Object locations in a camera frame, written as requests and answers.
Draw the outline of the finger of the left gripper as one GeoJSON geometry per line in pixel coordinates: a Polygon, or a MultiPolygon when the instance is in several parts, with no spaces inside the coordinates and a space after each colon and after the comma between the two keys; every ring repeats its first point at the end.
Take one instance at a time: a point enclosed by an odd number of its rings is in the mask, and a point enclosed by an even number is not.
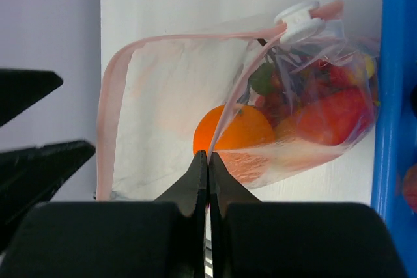
{"type": "Polygon", "coordinates": [[[85,140],[1,153],[1,225],[19,219],[66,182],[95,153],[85,140]]]}

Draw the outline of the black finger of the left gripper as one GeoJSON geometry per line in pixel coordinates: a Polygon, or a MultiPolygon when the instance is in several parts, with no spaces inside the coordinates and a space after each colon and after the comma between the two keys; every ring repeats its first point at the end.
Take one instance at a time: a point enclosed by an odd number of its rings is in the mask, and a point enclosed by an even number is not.
{"type": "Polygon", "coordinates": [[[50,70],[1,69],[1,126],[59,88],[63,79],[50,70]]]}

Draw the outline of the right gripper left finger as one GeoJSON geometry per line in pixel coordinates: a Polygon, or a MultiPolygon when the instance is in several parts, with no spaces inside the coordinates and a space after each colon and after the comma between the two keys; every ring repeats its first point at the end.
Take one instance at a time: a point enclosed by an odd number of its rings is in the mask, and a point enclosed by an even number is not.
{"type": "Polygon", "coordinates": [[[203,277],[207,158],[157,199],[49,202],[23,219],[2,277],[203,277]]]}

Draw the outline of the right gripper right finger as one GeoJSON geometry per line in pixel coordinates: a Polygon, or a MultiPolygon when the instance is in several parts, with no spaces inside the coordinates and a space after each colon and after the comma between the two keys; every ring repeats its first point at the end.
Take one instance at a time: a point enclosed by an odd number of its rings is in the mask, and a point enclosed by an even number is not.
{"type": "Polygon", "coordinates": [[[360,203],[263,202],[218,154],[208,165],[215,277],[406,277],[386,225],[360,203]]]}

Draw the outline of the orange fruit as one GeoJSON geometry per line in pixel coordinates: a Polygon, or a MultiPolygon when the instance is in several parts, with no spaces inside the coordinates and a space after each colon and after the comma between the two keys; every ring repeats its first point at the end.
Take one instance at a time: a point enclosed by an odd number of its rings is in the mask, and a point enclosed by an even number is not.
{"type": "MultiPolygon", "coordinates": [[[[210,110],[194,132],[193,153],[208,151],[224,106],[210,110]]],[[[217,140],[215,150],[236,150],[273,143],[276,136],[264,114],[245,105],[217,140]]]]}

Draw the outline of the clear pink-dotted zip bag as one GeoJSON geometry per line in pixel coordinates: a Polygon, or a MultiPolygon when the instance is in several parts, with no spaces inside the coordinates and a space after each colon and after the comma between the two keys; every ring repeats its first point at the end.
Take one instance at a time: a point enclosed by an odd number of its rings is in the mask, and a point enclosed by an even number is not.
{"type": "Polygon", "coordinates": [[[377,67],[379,41],[346,35],[343,2],[316,1],[294,5],[277,16],[261,14],[229,21],[197,33],[154,36],[132,42],[111,58],[102,77],[98,106],[97,191],[99,201],[154,199],[186,171],[193,157],[194,132],[212,109],[224,109],[208,156],[218,154],[229,173],[253,189],[322,165],[343,155],[372,129],[337,146],[300,138],[236,150],[214,146],[245,105],[260,111],[272,126],[282,118],[265,115],[256,104],[239,102],[249,76],[267,50],[313,42],[343,42],[353,51],[358,85],[379,110],[377,67]]]}

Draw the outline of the red yellow mango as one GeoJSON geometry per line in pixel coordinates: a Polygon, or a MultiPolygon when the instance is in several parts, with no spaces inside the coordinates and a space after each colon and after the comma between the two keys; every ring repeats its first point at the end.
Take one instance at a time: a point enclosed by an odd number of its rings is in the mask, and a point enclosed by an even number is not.
{"type": "Polygon", "coordinates": [[[282,120],[275,128],[278,139],[300,138],[337,146],[356,140],[375,122],[370,99],[356,88],[321,98],[282,120]]]}

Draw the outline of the strawberry bunch with leaves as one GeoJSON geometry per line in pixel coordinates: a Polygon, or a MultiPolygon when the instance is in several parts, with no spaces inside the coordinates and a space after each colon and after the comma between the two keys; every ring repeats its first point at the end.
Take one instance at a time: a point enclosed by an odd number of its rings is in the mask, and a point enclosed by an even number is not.
{"type": "Polygon", "coordinates": [[[256,106],[271,118],[282,118],[299,107],[348,87],[358,85],[353,51],[343,42],[313,42],[284,47],[275,44],[249,76],[239,102],[248,104],[251,93],[256,106]]]}

